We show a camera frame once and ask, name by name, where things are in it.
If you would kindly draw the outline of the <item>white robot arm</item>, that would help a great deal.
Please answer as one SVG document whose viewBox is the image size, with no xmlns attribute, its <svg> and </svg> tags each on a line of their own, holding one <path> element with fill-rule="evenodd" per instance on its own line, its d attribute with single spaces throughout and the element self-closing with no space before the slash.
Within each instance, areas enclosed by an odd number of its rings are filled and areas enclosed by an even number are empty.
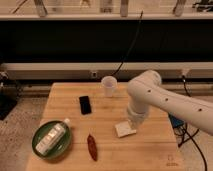
<svg viewBox="0 0 213 171">
<path fill-rule="evenodd" d="M 213 135 L 213 103 L 168 91 L 161 87 L 161 83 L 160 74 L 153 70 L 147 70 L 128 82 L 129 119 L 134 124 L 142 123 L 152 105 Z"/>
</svg>

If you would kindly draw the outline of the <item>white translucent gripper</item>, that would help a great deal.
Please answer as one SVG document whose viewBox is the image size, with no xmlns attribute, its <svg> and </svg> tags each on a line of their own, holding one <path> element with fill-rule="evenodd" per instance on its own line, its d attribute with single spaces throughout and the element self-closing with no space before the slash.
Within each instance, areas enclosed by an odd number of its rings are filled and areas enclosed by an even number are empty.
<svg viewBox="0 0 213 171">
<path fill-rule="evenodd" d="M 137 129 L 146 119 L 147 113 L 136 113 L 131 107 L 127 107 L 128 122 L 132 129 Z"/>
</svg>

